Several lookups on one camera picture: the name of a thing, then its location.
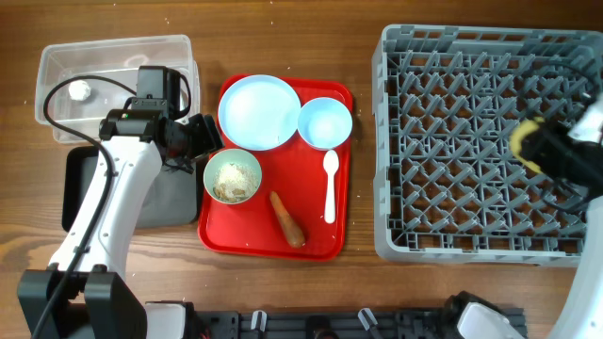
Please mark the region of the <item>black tray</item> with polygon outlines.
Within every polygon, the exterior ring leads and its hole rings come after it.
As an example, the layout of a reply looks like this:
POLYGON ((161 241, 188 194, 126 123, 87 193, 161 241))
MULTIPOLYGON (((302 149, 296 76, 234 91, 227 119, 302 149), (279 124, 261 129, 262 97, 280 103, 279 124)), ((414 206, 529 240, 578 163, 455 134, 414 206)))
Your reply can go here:
MULTIPOLYGON (((68 232, 85 198, 98 161, 91 147, 72 149, 66 160, 61 226, 68 232)), ((149 188, 137 221, 137 229, 189 224, 199 215, 198 175, 162 169, 149 188)))

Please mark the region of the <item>light blue bowl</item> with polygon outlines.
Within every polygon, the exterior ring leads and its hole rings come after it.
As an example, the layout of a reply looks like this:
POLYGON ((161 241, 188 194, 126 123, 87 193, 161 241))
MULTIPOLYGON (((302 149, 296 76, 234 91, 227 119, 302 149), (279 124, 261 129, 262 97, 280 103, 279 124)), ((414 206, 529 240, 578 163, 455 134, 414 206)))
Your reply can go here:
POLYGON ((351 134, 353 122, 348 108, 340 101, 318 97, 301 107, 298 132, 312 148, 322 151, 335 149, 351 134))

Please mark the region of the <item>green bowl with rice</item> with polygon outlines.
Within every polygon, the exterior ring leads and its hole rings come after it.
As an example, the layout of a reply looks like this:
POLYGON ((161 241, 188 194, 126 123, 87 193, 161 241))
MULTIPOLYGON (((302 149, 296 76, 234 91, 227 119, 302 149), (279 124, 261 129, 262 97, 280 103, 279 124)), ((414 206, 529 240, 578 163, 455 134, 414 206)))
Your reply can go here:
POLYGON ((253 154, 241 149, 226 149, 210 157, 203 179, 205 192, 213 200, 240 204, 258 192, 262 169, 253 154))

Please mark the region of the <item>light blue plate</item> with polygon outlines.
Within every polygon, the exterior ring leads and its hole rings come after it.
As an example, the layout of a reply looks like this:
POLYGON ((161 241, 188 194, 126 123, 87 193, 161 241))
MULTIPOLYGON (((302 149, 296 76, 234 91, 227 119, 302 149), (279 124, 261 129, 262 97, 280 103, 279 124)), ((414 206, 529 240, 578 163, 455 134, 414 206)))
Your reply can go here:
POLYGON ((272 150, 296 133, 301 108, 297 92, 284 80, 264 74, 245 76, 221 96, 220 129, 240 148, 272 150))

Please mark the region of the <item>grey dishwasher rack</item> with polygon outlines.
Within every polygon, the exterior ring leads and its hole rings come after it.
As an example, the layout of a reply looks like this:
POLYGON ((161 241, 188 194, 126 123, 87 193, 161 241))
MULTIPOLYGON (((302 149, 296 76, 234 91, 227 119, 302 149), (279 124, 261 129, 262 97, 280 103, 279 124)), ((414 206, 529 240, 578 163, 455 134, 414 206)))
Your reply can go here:
POLYGON ((601 85, 595 31, 391 24, 371 60, 374 246, 393 262, 576 266, 585 216, 522 165, 527 110, 565 125, 601 85))

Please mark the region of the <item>crumpled white paper ball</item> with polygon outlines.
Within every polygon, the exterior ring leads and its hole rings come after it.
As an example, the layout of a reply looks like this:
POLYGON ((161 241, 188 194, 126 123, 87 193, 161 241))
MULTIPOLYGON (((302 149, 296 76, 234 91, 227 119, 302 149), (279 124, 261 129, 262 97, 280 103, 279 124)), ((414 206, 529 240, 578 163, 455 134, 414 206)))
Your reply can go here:
POLYGON ((85 80, 75 80, 69 84, 68 92, 73 101, 84 102, 91 96, 92 88, 85 80))

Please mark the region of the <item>orange carrot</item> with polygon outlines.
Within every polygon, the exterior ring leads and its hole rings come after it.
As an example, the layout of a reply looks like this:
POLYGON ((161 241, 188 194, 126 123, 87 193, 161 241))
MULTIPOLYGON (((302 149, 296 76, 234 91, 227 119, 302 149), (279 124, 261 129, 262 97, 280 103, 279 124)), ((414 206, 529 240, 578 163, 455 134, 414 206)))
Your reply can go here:
POLYGON ((275 191, 269 193, 269 200, 278 222, 281 226, 287 244, 293 249, 299 249, 305 244, 302 229, 286 210, 282 200, 275 191))

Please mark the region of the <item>yellow plastic cup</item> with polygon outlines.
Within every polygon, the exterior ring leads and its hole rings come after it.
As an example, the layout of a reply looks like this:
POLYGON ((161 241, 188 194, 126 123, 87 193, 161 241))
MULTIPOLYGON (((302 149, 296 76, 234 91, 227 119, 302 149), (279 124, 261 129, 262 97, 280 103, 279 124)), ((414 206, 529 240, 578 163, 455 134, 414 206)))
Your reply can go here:
POLYGON ((513 156, 528 169, 543 174, 534 157, 541 151, 542 141, 537 132, 544 122, 543 118, 534 118, 520 122, 510 135, 509 146, 513 156))

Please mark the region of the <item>white plastic spoon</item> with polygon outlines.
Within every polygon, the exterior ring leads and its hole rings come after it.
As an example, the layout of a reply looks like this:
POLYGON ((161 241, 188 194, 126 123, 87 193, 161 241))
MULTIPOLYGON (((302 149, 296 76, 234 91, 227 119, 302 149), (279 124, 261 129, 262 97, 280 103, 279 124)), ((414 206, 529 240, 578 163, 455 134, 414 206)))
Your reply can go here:
POLYGON ((327 174, 324 220, 332 224, 335 221, 334 176, 339 168, 338 155, 335 150, 330 150, 325 154, 323 168, 327 174))

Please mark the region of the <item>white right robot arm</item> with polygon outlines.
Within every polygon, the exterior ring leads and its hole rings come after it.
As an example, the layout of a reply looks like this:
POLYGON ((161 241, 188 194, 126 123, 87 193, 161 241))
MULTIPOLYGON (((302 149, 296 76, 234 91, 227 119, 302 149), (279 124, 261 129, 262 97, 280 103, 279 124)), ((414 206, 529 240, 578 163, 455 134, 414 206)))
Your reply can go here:
POLYGON ((555 121, 522 121, 510 137, 513 155, 555 182, 587 189, 586 238, 562 312, 550 338, 602 336, 602 97, 567 129, 555 121))

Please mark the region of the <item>red plastic tray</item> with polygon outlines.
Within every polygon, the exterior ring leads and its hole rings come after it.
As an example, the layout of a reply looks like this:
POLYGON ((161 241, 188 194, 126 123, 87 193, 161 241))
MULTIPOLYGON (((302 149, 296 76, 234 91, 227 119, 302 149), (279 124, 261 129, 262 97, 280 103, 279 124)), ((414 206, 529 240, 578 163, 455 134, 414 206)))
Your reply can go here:
POLYGON ((338 169, 323 168, 325 153, 294 135, 269 151, 254 151, 259 189, 245 202, 227 204, 207 189, 197 233, 204 246, 232 254, 328 261, 345 242, 351 142, 335 148, 338 169))

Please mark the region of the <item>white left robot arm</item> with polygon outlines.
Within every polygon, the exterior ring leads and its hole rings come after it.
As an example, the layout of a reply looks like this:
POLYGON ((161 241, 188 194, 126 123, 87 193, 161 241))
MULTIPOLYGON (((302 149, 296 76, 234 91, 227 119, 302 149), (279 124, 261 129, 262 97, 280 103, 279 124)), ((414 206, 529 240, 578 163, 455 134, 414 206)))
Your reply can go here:
POLYGON ((98 162, 69 234, 44 270, 19 286, 34 338, 198 338, 201 321, 183 301, 140 303, 125 262, 145 197, 168 158, 197 161, 224 144, 214 119, 187 124, 159 110, 113 109, 102 120, 98 162))

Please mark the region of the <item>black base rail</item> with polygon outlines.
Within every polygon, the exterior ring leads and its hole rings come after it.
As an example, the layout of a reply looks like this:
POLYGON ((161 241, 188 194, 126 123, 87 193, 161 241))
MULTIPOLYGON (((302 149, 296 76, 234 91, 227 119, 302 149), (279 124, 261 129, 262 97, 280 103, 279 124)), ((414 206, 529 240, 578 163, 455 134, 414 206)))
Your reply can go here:
POLYGON ((499 309, 465 291, 453 295, 439 308, 403 308, 379 312, 363 308, 348 313, 267 313, 255 310, 241 314, 197 312, 191 302, 158 301, 145 306, 146 332, 139 338, 526 338, 524 311, 499 309), (483 317, 477 328, 461 333, 462 315, 483 306, 502 321, 503 332, 483 317))

